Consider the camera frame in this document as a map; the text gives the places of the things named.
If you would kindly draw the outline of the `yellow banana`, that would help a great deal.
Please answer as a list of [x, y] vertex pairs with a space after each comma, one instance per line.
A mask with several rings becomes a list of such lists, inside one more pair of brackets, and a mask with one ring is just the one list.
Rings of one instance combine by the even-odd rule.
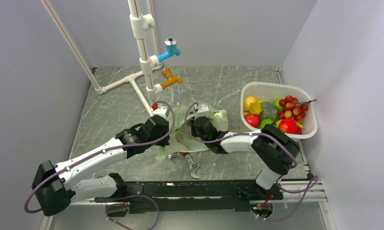
[[[281, 119], [281, 120], [278, 120], [278, 121], [275, 123], [276, 127], [279, 127], [279, 125], [280, 125], [280, 123], [281, 123], [282, 121], [283, 121], [282, 119]], [[302, 125], [301, 123], [299, 123], [299, 122], [297, 122], [297, 121], [295, 121], [295, 123], [296, 123], [296, 125], [297, 125], [299, 128], [303, 128], [303, 125]]]

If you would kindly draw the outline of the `red apple in basket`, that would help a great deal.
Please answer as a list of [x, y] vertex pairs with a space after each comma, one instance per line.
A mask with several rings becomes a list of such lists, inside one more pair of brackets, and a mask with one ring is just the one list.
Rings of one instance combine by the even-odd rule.
[[278, 125], [278, 129], [280, 131], [288, 134], [295, 134], [297, 128], [298, 128], [297, 123], [290, 118], [282, 119]]

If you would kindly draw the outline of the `blue faucet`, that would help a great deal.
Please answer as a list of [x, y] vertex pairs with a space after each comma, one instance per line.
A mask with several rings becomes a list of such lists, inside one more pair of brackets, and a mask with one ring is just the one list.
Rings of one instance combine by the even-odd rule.
[[173, 37], [168, 37], [164, 41], [166, 52], [157, 56], [158, 61], [162, 63], [164, 60], [171, 58], [172, 56], [180, 56], [181, 51], [177, 48], [177, 41]]

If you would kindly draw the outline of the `white pipe frame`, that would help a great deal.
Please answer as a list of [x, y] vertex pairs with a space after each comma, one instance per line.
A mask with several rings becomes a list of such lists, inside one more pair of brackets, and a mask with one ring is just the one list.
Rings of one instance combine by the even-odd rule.
[[[163, 65], [158, 60], [159, 44], [152, 1], [147, 12], [138, 0], [44, 0], [42, 5], [62, 35], [97, 94], [131, 84], [148, 113], [161, 87], [152, 73]], [[100, 83], [94, 69], [103, 65], [140, 66], [112, 83]]]

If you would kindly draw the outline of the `yellow star fruit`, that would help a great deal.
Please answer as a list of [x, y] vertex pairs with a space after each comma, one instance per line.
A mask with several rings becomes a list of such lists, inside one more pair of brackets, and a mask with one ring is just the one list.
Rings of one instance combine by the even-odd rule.
[[250, 103], [250, 106], [248, 108], [248, 112], [255, 115], [260, 115], [260, 113], [263, 111], [261, 103], [260, 102], [253, 102]]

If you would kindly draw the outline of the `silver combination wrench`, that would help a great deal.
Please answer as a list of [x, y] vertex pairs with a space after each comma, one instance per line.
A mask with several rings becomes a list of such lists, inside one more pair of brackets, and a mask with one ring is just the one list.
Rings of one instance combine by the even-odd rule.
[[173, 153], [168, 155], [168, 160], [172, 164], [176, 164], [179, 162], [179, 156], [178, 153]]

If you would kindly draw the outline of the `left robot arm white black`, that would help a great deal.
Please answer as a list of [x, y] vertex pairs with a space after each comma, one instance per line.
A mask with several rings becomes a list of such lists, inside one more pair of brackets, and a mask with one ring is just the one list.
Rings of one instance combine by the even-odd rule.
[[45, 161], [38, 166], [32, 183], [35, 196], [45, 216], [53, 216], [70, 204], [90, 198], [105, 197], [120, 201], [128, 195], [125, 181], [118, 173], [87, 179], [87, 176], [110, 164], [127, 160], [148, 148], [169, 144], [174, 122], [154, 115], [145, 123], [123, 129], [103, 145], [79, 157], [53, 164]]

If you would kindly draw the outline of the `red grape bunch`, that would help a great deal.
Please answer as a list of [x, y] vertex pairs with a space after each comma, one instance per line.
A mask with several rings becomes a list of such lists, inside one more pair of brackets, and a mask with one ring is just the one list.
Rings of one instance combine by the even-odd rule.
[[281, 98], [279, 104], [283, 107], [283, 111], [279, 113], [278, 119], [290, 118], [301, 123], [310, 108], [310, 104], [315, 102], [316, 99], [300, 102], [298, 98], [291, 95], [286, 95]]

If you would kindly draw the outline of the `green striped ball fruit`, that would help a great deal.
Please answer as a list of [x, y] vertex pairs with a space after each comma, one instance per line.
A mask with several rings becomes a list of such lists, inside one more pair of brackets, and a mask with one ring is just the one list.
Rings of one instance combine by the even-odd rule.
[[270, 118], [267, 118], [267, 119], [263, 119], [261, 122], [260, 122], [260, 128], [264, 128], [266, 125], [272, 125], [272, 126], [276, 126], [276, 123], [273, 119], [270, 119]]

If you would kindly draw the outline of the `red handled adjustable wrench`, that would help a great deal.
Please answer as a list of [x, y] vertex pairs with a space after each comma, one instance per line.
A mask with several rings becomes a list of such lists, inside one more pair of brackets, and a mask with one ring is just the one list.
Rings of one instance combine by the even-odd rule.
[[190, 168], [190, 175], [194, 179], [200, 179], [200, 176], [197, 174], [198, 169], [200, 168], [200, 164], [196, 163], [189, 153], [181, 152], [182, 156], [186, 159]]

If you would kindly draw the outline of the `yellow lemon upper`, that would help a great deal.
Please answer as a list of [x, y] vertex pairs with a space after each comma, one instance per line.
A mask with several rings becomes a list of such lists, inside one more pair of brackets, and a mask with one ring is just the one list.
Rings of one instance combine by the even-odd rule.
[[257, 99], [253, 96], [245, 97], [243, 101], [244, 112], [248, 112], [251, 104], [256, 102], [257, 102]]

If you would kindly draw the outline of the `pale green plastic bag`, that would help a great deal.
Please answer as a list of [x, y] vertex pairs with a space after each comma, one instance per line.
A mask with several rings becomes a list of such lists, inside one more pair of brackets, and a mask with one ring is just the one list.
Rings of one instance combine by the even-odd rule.
[[[213, 106], [208, 105], [209, 121], [212, 122], [213, 126], [219, 131], [226, 131], [229, 127], [229, 121], [227, 117], [227, 111], [224, 109], [217, 110]], [[198, 141], [191, 138], [185, 130], [184, 118], [186, 114], [187, 106], [178, 106], [173, 109], [175, 113], [175, 126], [169, 135], [169, 145], [165, 147], [158, 147], [157, 161], [165, 160], [168, 155], [176, 152], [199, 152], [206, 151], [209, 148]]]

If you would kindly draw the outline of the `orange faucet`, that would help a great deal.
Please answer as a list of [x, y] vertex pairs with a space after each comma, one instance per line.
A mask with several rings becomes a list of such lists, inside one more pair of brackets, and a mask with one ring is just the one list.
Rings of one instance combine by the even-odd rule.
[[170, 68], [165, 68], [162, 71], [162, 75], [167, 79], [165, 83], [160, 84], [163, 90], [175, 83], [179, 83], [179, 84], [182, 83], [182, 79], [174, 76]]

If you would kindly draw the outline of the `white plastic basket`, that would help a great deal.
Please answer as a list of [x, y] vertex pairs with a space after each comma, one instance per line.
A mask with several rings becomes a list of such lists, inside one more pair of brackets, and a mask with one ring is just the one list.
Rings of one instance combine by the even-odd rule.
[[294, 141], [311, 138], [317, 132], [310, 95], [295, 86], [251, 82], [241, 92], [241, 132], [274, 125]]

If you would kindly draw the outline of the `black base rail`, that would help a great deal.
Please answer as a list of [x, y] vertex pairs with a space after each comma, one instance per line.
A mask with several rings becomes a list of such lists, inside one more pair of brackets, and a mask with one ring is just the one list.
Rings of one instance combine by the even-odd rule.
[[249, 211], [264, 201], [282, 200], [273, 185], [264, 190], [254, 180], [195, 180], [173, 182], [127, 182], [130, 214], [160, 211]]

